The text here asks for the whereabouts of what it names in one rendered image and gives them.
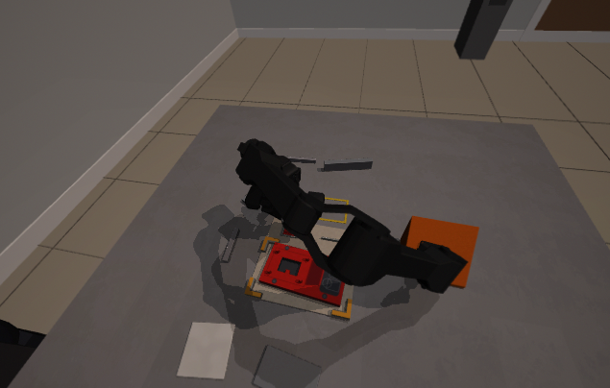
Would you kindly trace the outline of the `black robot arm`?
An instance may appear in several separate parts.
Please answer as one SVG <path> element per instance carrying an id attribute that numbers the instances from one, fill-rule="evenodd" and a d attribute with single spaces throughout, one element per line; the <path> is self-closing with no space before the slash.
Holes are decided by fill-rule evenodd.
<path id="1" fill-rule="evenodd" d="M 250 139 L 237 150 L 242 157 L 235 169 L 239 179 L 257 185 L 283 219 L 283 227 L 304 242 L 315 264 L 348 285 L 372 285 L 389 275 L 416 279 L 423 289 L 444 294 L 468 264 L 443 245 L 421 241 L 417 250 L 402 245 L 391 230 L 356 207 L 325 204 L 305 193 L 299 186 L 301 168 L 276 155 L 264 141 Z M 311 234 L 323 212 L 354 216 L 329 256 Z"/>

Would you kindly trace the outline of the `beige flat rectangular patch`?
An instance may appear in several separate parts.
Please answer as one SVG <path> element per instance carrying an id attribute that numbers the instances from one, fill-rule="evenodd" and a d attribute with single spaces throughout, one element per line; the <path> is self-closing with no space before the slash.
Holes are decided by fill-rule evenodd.
<path id="1" fill-rule="evenodd" d="M 176 376 L 224 379 L 235 324 L 193 322 Z"/>

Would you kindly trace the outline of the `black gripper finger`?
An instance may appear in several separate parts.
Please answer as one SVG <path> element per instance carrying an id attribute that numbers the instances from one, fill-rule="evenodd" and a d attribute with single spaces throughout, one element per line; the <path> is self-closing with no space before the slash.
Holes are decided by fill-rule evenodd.
<path id="1" fill-rule="evenodd" d="M 277 211 L 274 209 L 274 207 L 272 206 L 271 209 L 268 208 L 261 208 L 262 212 L 266 212 L 274 217 L 276 217 L 277 219 L 281 220 L 281 216 L 277 213 Z"/>

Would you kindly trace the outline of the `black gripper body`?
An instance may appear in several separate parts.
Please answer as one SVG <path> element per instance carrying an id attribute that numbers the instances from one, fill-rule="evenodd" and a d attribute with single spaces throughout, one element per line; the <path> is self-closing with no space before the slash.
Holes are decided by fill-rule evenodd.
<path id="1" fill-rule="evenodd" d="M 308 191 L 308 194 L 310 194 L 311 196 L 315 197 L 316 199 L 320 200 L 323 203 L 325 202 L 324 193 Z M 249 209 L 256 209 L 256 210 L 260 209 L 260 206 L 262 206 L 262 208 L 268 208 L 268 209 L 272 208 L 271 203 L 267 200 L 267 198 L 264 196 L 264 194 L 261 192 L 261 190 L 257 187 L 257 185 L 251 186 L 251 188 L 245 198 L 245 205 Z"/>

